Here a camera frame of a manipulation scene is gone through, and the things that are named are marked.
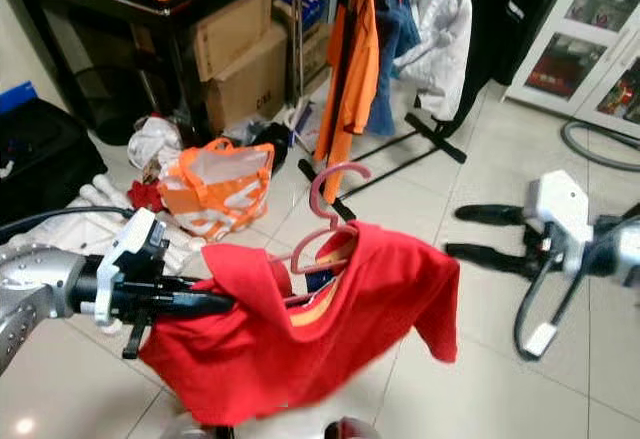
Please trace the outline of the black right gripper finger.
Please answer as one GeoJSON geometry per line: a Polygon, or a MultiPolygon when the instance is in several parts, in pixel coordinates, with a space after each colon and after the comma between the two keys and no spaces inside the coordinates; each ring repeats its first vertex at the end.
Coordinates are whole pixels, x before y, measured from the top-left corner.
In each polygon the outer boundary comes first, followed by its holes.
{"type": "Polygon", "coordinates": [[[539,273],[539,261],[536,257],[515,256],[483,244],[445,244],[445,253],[453,259],[470,262],[499,273],[515,274],[525,278],[535,278],[539,273]]]}
{"type": "Polygon", "coordinates": [[[457,207],[454,218],[485,225],[522,225],[526,223],[524,207],[502,203],[475,203],[457,207]]]}

